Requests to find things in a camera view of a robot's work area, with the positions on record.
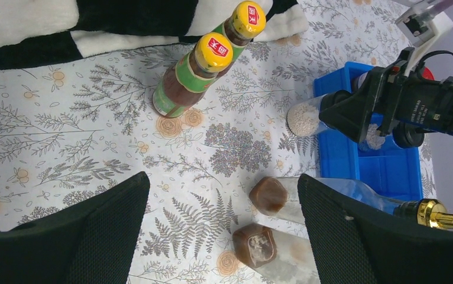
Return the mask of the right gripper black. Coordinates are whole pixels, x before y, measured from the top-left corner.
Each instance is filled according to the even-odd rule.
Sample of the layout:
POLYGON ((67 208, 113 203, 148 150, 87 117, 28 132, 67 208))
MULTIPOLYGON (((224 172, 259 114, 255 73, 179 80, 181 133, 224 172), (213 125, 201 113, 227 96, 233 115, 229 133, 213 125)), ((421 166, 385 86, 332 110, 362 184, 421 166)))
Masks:
POLYGON ((401 124, 421 134, 453 136, 453 75, 444 80, 423 77, 428 59, 453 57, 453 52, 431 51, 404 74, 413 52, 413 48, 405 48, 391 66, 370 70, 353 93, 339 90, 324 95, 319 119, 356 143, 365 140, 372 114, 383 117, 376 130, 379 136, 391 134, 401 124))

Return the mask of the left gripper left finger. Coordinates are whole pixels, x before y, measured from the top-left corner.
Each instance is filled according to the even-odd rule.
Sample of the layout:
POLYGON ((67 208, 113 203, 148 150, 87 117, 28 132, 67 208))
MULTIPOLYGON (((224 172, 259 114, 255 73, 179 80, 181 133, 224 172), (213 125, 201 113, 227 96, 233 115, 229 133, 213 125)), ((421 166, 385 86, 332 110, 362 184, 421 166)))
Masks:
POLYGON ((125 283, 150 191, 140 172, 46 217, 0 231, 0 283, 125 283))

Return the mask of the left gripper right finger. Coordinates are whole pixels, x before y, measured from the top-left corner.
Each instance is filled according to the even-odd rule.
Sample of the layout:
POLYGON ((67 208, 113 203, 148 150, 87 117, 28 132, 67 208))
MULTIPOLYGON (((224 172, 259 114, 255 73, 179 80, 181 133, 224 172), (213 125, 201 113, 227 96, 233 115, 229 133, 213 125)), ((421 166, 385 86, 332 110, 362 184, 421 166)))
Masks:
POLYGON ((297 192, 322 283, 453 283, 453 231, 395 217, 306 174, 297 192))

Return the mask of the black lid shaker jar front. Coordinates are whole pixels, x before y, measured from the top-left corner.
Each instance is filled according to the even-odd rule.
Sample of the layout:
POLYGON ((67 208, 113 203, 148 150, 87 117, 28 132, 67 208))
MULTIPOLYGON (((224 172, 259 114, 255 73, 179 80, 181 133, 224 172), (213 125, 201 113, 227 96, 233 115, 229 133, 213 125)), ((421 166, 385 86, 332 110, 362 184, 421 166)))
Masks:
POLYGON ((308 137, 324 131, 336 130, 336 128, 321 121, 319 114, 350 96, 351 94, 348 91, 340 90, 310 98, 292 106, 286 115, 290 132, 298 137, 308 137))

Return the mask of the black lid shaker jar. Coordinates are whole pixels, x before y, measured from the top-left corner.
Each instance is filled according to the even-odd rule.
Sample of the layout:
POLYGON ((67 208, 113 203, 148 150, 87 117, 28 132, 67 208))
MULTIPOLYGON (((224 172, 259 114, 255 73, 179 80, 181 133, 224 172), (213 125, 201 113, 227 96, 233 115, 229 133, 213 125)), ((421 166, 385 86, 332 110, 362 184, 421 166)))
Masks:
POLYGON ((351 94, 348 91, 340 90, 310 98, 292 106, 286 115, 290 132, 298 137, 308 137, 324 131, 336 130, 336 128, 321 121, 319 114, 350 96, 351 94))
POLYGON ((410 149, 421 146, 425 140, 425 133, 418 133, 411 125, 400 123, 387 136, 380 136, 378 127, 377 124, 368 126, 365 140, 358 144, 360 151, 410 149))

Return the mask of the blue plastic divided bin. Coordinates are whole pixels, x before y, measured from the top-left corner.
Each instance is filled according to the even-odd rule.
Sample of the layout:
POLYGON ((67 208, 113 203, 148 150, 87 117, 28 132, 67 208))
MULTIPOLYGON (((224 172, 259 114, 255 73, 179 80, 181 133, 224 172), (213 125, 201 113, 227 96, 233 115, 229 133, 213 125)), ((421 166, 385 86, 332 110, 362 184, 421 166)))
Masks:
MULTIPOLYGON (((328 75, 315 79, 315 96, 332 93, 339 90, 351 91, 351 82, 359 75, 370 71, 373 66, 346 62, 343 68, 328 75)), ((386 95, 385 102, 379 103, 385 107, 374 113, 372 124, 383 122, 388 109, 402 110, 400 98, 386 95)), ((358 179, 369 185, 378 194, 404 201, 423 198, 422 178, 419 164, 418 147, 400 150, 367 151, 358 149, 358 144, 337 130, 328 130, 318 134, 321 176, 325 178, 358 179)))

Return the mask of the white lid brown sauce jar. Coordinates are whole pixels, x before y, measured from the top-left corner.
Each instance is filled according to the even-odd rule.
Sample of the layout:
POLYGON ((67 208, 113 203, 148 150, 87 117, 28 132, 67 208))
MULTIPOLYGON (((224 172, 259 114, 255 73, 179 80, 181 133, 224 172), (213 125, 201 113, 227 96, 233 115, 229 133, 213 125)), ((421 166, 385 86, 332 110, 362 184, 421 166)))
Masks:
POLYGON ((366 80, 367 75, 368 72, 365 72, 352 80, 351 82, 352 92, 356 92, 359 90, 359 88, 363 85, 364 81, 366 80))

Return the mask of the red lid chili sauce jar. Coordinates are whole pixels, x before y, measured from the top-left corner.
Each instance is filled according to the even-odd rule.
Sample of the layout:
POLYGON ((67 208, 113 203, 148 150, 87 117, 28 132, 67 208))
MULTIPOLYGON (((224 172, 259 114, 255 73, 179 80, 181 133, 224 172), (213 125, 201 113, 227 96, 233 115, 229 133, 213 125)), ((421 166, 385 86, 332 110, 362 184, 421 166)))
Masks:
POLYGON ((427 80, 435 80, 433 73, 428 67, 424 67, 422 77, 427 80))

